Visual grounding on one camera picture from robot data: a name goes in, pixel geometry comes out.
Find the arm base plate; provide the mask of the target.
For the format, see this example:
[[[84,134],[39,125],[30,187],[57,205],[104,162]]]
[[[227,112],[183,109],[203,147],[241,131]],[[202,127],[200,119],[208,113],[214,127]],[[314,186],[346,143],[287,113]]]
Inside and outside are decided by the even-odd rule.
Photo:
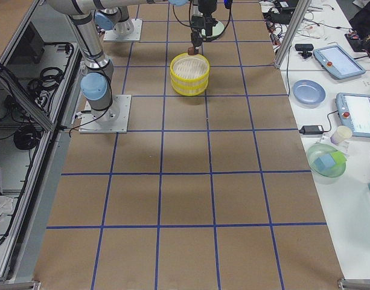
[[[104,42],[139,42],[141,40],[142,19],[128,19],[119,22],[113,30],[105,32]]]
[[[83,114],[82,126],[78,128],[81,134],[126,134],[129,123],[131,95],[113,95],[112,106],[99,118],[102,112],[92,111],[88,101],[85,103],[85,110],[90,111]]]

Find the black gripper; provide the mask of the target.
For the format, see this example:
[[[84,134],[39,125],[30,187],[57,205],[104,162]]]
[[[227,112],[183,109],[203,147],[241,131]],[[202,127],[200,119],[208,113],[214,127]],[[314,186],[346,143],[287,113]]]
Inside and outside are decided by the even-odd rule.
[[[193,50],[199,50],[203,43],[203,36],[199,29],[205,29],[205,36],[212,36],[212,28],[217,25],[217,20],[212,14],[217,10],[217,1],[193,1],[194,13],[191,15],[191,43]]]

